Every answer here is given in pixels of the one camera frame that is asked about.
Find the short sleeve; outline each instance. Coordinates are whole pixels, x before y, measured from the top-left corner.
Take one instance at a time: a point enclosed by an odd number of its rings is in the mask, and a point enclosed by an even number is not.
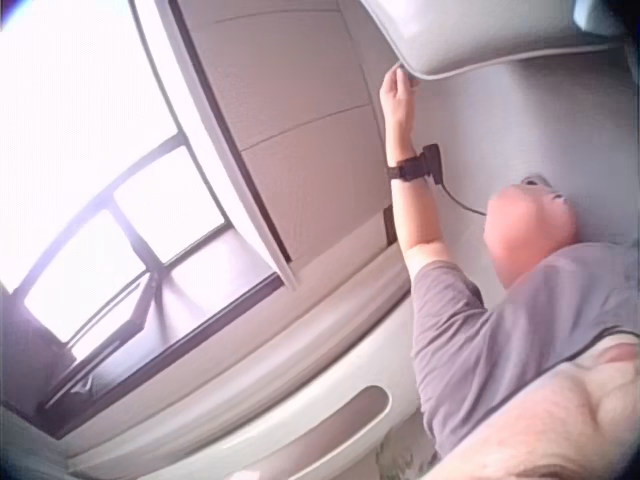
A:
[[[434,436],[432,421],[448,397],[447,389],[455,389],[454,396],[462,393],[456,384],[465,379],[457,374],[464,375],[467,369],[457,369],[456,364],[461,352],[469,352],[486,309],[478,287],[455,264],[445,261],[432,262],[418,272],[412,299],[413,367],[425,428]]]

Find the black cable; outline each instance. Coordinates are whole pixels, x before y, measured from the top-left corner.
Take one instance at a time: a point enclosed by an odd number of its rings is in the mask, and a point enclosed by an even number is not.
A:
[[[464,203],[462,203],[460,200],[458,200],[456,197],[454,197],[453,195],[451,195],[451,193],[449,192],[449,190],[447,190],[447,187],[444,184],[444,181],[440,184],[440,186],[442,187],[442,190],[444,190],[444,193],[446,193],[449,198],[451,200],[453,200],[460,208],[462,208],[463,210],[466,210],[467,212],[471,212],[471,213],[475,213],[476,215],[480,215],[482,217],[486,217],[487,214],[480,211],[480,210],[476,210],[475,208],[471,208],[471,207],[467,207]]]

